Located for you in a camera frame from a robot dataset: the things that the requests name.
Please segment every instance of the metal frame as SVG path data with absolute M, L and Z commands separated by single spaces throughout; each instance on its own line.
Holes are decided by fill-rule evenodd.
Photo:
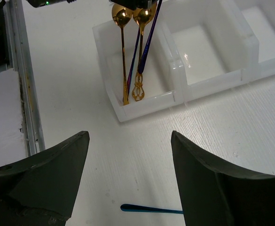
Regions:
M 10 66 L 19 72 L 20 91 L 23 101 L 23 133 L 26 135 L 28 155 L 45 149 L 31 55 L 26 33 L 21 0 L 10 0 L 4 6 Z

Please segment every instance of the gold spoon handle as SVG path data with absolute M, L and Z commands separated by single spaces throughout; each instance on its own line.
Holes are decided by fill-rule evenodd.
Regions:
M 122 55 L 123 55 L 123 103 L 124 105 L 129 104 L 129 96 L 128 96 L 128 87 L 127 87 L 127 76 L 126 76 L 126 63 L 125 63 L 125 41 L 124 41 L 124 28 L 121 27 L 122 33 Z
M 141 61 L 141 56 L 142 56 L 142 42 L 143 42 L 143 27 L 140 27 L 141 29 L 141 41 L 139 44 L 139 58 L 138 58 L 138 65 Z M 142 74 L 137 73 L 135 76 L 135 84 L 134 84 L 134 89 L 132 90 L 132 97 L 134 98 L 135 101 L 140 101 L 145 97 L 145 92 L 142 88 L 142 81 L 143 81 L 143 76 Z

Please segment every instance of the white tabletop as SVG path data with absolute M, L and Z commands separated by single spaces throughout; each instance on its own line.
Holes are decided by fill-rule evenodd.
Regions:
M 92 33 L 111 20 L 108 0 L 23 5 L 46 148 L 90 133 L 68 226 L 183 226 L 182 215 L 119 209 L 123 203 L 181 209 L 173 130 L 230 162 L 275 174 L 275 76 L 119 123 Z

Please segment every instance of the table surface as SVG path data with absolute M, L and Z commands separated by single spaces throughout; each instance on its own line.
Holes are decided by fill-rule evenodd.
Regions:
M 90 133 L 68 226 L 183 226 L 182 215 L 126 213 L 123 203 L 181 209 L 171 133 L 240 166 L 275 175 L 275 76 L 119 123 L 102 83 L 92 27 L 107 0 L 43 8 L 23 1 L 46 148 Z

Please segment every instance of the white organizer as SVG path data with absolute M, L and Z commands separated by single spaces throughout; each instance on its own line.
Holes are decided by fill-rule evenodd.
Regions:
M 126 106 L 120 29 L 109 21 L 93 31 L 102 78 L 119 121 L 275 74 L 275 0 L 164 2 L 143 73 L 146 96 L 135 102 L 130 95 Z M 127 74 L 137 31 L 133 20 L 125 27 Z

